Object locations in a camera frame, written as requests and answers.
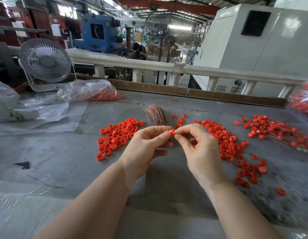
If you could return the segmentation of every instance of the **railing post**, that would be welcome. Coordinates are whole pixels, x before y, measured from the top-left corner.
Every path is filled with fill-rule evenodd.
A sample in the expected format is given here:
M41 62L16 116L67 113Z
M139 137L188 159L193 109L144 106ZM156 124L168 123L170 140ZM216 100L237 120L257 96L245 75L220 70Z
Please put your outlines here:
M279 98L288 98L288 96L292 93L296 86L295 85L284 85L284 88L281 90L279 94Z
M249 96L253 89L255 88L255 85L257 84L257 81L251 81L248 80L245 84L245 87L243 88L243 91L241 92L242 95Z
M133 82L142 83L142 69L133 69Z
M207 80L206 90L215 91L217 82L218 82L218 77L210 76Z
M180 73L171 73L170 77L170 83L171 86L178 86L178 83L180 82Z
M95 76L105 79L104 65L94 65Z

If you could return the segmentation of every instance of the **right hand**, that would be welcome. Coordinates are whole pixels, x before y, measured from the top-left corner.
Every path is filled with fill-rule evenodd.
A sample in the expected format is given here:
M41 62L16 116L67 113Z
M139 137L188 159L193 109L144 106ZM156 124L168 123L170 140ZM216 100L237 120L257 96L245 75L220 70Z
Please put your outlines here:
M175 139L184 149L189 170L204 189L228 181L220 160L218 142L206 128L198 123L189 124L176 129L175 134Z

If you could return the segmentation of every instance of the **white railing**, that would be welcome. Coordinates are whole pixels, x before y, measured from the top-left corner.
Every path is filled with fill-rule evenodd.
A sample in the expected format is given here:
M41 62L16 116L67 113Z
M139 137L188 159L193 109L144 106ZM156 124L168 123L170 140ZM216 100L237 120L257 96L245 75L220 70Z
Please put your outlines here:
M9 46L12 55L16 55L19 47ZM195 65L185 65L174 63L163 63L148 60L134 60L126 59L116 56L100 56L93 54L69 54L74 62L94 64L95 74L97 77L104 77L104 65L106 66L117 66L133 69L133 82L141 82L142 70L153 70L153 71L166 71L171 73L169 85L178 86L180 80L180 74L188 75L199 75L199 76L209 76L206 90L214 91L218 78L229 78L235 80L246 80L246 85L244 86L242 95L250 95L257 82L267 82L275 84L284 84L284 88L281 90L278 97L287 98L297 85L301 85L305 81L306 77L294 77L294 76L284 76L277 74L268 74L263 72L251 72L242 70L232 70L223 68L210 68Z

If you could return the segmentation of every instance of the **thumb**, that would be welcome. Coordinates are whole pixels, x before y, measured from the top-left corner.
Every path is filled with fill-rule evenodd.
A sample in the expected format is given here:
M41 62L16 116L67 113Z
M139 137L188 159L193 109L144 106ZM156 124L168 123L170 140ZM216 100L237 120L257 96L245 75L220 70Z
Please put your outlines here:
M193 151L194 147L186 137L180 134L176 134L175 139L180 143L184 149L185 154L189 154Z
M163 132L162 134L150 140L151 147L158 148L160 145L166 143L170 137L171 137L170 131Z

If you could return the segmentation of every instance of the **white desk fan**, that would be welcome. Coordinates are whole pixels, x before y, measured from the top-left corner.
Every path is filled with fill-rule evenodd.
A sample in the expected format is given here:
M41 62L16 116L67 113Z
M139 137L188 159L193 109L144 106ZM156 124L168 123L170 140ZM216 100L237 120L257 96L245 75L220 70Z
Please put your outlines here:
M36 92L62 88L67 83L57 82L68 77L71 72L71 64L74 69L73 59L60 45L41 38L30 39L22 44L19 64L24 70L30 87ZM34 82L35 78L49 82L49 84L38 85Z

